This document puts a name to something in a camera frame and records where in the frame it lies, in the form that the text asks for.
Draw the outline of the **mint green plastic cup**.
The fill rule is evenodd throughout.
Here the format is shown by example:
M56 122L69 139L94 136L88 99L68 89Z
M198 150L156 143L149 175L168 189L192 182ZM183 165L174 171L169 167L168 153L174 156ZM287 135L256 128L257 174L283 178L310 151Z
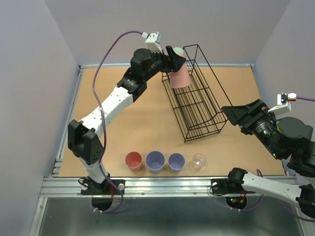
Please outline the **mint green plastic cup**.
M180 47L174 47L173 51L178 54L178 55L183 55L184 54L184 50Z

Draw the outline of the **salmon pink plastic cup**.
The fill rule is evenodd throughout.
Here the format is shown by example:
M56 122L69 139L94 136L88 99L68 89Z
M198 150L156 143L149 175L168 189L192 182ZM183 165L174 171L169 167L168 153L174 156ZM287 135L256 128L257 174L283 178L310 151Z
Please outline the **salmon pink plastic cup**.
M187 70L186 63L177 72L169 73L170 87L172 89L179 89L188 87L190 85L190 76Z

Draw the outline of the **black wire dish rack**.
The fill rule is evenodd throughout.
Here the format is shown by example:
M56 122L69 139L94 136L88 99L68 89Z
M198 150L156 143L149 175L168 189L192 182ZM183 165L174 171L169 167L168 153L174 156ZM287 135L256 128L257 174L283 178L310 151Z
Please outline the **black wire dish rack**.
M183 47L190 85L171 88L170 76L162 83L184 142L221 133L228 119L223 106L232 102L198 44Z

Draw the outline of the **large lavender plastic cup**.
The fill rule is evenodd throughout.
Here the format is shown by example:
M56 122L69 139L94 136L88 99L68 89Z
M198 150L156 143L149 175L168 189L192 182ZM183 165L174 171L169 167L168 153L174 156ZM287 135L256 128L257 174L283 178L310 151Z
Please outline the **large lavender plastic cup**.
M152 174L159 174L165 165L165 156L160 151L151 151L145 158L145 164Z

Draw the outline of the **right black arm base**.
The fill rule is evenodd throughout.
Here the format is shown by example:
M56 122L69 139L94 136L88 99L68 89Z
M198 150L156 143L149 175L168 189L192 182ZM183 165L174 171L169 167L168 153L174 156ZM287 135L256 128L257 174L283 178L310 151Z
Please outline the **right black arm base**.
M255 191L245 190L242 180L230 180L228 178L213 178L208 193L213 196L241 195L245 193L254 194Z

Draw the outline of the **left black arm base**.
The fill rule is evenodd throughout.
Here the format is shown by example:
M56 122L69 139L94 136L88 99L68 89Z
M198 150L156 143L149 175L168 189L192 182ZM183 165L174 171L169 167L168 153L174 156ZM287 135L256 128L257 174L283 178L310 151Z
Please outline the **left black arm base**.
M81 195L120 195L119 190L106 180L103 183L97 183L89 177L81 177L78 183L81 185Z

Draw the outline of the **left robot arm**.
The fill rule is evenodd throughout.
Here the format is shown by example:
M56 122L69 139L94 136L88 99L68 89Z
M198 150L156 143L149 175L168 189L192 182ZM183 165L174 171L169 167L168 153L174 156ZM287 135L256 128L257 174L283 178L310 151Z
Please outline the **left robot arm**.
M102 157L106 149L106 127L125 108L134 103L147 89L147 82L159 72L179 73L186 65L182 48L166 47L164 52L151 52L140 48L133 53L130 67L114 87L111 94L98 107L80 121L68 124L67 146L79 158L88 172L79 180L83 195L104 195L118 187L104 168Z

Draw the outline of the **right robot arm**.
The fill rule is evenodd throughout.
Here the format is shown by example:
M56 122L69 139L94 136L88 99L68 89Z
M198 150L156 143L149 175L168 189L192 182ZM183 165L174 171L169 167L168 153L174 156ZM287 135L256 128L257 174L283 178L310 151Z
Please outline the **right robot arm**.
M255 135L277 160L288 159L287 167L309 184L292 185L233 168L226 180L232 192L255 192L289 203L310 218L315 217L315 143L313 128L294 117L276 119L275 113L258 99L243 106L223 106L233 126L245 135Z

